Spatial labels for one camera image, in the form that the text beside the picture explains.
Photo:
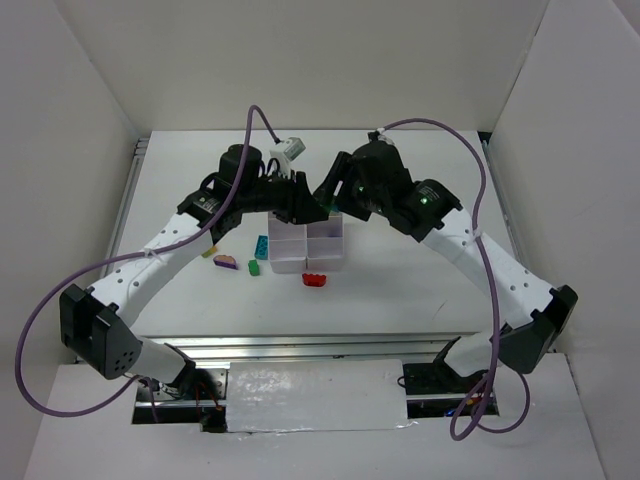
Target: teal object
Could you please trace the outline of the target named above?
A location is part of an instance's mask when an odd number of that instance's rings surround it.
[[[249,260],[249,274],[252,277],[260,275],[260,265],[258,265],[257,260]]]
[[[256,253],[254,257],[258,260],[267,260],[269,258],[269,237],[266,235],[258,236],[258,243],[256,243]]]

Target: red toy block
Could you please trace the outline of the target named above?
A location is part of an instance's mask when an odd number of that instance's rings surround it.
[[[315,273],[303,273],[302,283],[307,287],[324,287],[324,284],[327,283],[327,276],[316,275]]]

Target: robotic arm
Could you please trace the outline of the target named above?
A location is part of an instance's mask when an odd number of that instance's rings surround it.
[[[519,373],[531,373],[562,332],[576,293],[553,288],[536,277],[485,233],[473,232],[469,212],[435,180],[414,182],[398,150],[376,132],[352,155],[340,152],[314,196],[325,206],[367,221],[386,217],[396,230],[411,235],[455,265],[485,295],[487,274],[476,238],[481,236],[494,267],[501,306],[499,360]],[[448,344],[436,358],[438,377],[477,378],[491,359],[491,330]]]
[[[202,235],[160,255],[154,253],[193,236],[218,212],[238,171],[242,145],[233,145],[222,155],[219,171],[207,176],[178,206],[177,213],[145,245],[144,257],[118,266],[86,290],[75,284],[65,289],[60,296],[62,342],[109,380],[125,373],[150,377],[179,395],[206,381],[206,372],[197,370],[195,362],[182,352],[137,337],[130,328],[149,301],[191,260],[237,227],[244,213],[270,211],[294,224],[328,218],[327,210],[312,197],[305,174],[290,170],[289,162],[300,153],[299,146],[290,153],[291,144],[298,145],[295,140],[283,142],[279,168],[271,175],[264,174],[260,151],[249,148],[238,191],[211,227],[210,236]]]

